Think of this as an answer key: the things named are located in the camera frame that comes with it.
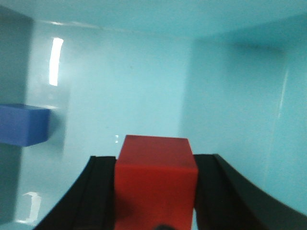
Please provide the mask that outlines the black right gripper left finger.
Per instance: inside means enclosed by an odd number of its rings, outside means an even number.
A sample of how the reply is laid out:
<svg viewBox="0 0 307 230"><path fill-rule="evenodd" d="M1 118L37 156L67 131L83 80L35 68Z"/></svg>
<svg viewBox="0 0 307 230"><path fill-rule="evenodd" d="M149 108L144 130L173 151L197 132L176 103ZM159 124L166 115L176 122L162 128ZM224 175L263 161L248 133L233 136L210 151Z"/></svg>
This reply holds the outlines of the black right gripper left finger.
<svg viewBox="0 0 307 230"><path fill-rule="evenodd" d="M115 163L116 158L112 156L91 156L75 183L36 229L114 229Z"/></svg>

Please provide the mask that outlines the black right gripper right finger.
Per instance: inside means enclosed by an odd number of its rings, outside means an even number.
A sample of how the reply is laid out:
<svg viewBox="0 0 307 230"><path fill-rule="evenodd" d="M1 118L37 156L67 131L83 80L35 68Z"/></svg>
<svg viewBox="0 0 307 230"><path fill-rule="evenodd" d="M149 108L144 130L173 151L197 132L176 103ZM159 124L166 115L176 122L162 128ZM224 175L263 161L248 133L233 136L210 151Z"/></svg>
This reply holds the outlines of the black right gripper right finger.
<svg viewBox="0 0 307 230"><path fill-rule="evenodd" d="M218 154L195 154L200 230L305 230L306 215L262 191Z"/></svg>

